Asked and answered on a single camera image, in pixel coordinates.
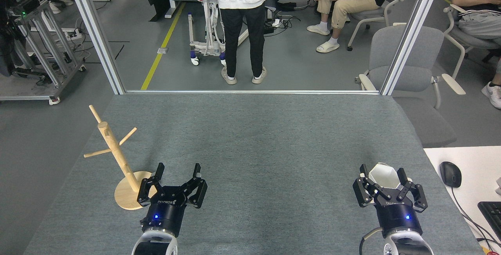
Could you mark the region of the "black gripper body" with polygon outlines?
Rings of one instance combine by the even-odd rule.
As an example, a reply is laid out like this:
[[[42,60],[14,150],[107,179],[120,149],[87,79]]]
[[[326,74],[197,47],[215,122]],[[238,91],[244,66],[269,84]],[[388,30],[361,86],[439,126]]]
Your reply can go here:
[[[164,186],[163,189],[165,196],[156,193],[151,198],[147,215],[140,221],[142,231],[166,230],[177,237],[186,209],[186,195],[178,191],[178,186]]]
[[[410,200],[406,199],[403,202],[375,200],[375,208],[383,237],[405,230],[423,233]]]

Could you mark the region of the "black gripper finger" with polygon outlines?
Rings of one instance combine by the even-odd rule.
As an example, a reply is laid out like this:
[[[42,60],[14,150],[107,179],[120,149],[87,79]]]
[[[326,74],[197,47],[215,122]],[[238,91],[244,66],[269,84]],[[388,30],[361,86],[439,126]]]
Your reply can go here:
[[[159,193],[161,197],[165,196],[165,191],[159,182],[162,178],[164,168],[164,164],[159,163],[155,174],[150,176],[149,178],[143,178],[143,180],[141,181],[137,196],[137,202],[142,207],[149,205],[151,202],[149,192],[152,186],[155,187],[156,193]]]
[[[427,209],[428,204],[422,185],[410,181],[403,168],[397,170],[397,176],[402,187],[395,197],[394,207],[401,213],[421,213]]]
[[[362,164],[360,167],[360,176],[354,181],[353,189],[360,207],[366,207],[376,198],[376,194],[383,196],[385,200],[391,199],[388,190],[384,189],[373,180],[370,180],[365,164]]]
[[[177,189],[177,196],[179,196],[182,206],[193,205],[195,208],[202,207],[208,185],[202,179],[201,168],[201,165],[196,163],[192,178]]]

